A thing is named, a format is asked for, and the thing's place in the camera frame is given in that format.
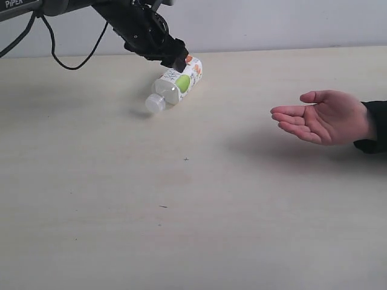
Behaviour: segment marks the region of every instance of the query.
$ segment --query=light wooden table surface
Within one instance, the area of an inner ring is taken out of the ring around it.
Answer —
[[[387,98],[387,48],[198,56],[154,117],[157,63],[0,61],[1,290],[387,289],[387,158],[269,113],[312,89]]]

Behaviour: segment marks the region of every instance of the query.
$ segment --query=hand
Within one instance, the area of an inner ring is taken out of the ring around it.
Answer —
[[[304,141],[340,145],[376,140],[367,108],[352,95],[338,91],[312,91],[300,97],[308,106],[281,106],[271,110],[278,126]]]

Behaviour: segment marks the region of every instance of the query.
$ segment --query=black robotic arm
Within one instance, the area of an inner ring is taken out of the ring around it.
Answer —
[[[161,4],[173,5],[174,0],[0,0],[0,22],[30,11],[57,16],[92,6],[123,38],[125,49],[182,72],[188,51],[169,34],[157,13]]]

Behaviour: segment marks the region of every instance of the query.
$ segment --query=black sleeve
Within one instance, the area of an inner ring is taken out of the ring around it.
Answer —
[[[374,121],[377,141],[359,140],[355,147],[367,154],[387,152],[387,101],[363,102]]]

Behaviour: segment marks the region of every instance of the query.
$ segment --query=white bottle cap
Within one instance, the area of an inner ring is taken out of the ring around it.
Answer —
[[[165,99],[158,94],[151,94],[145,101],[146,108],[153,114],[160,113],[165,110]]]

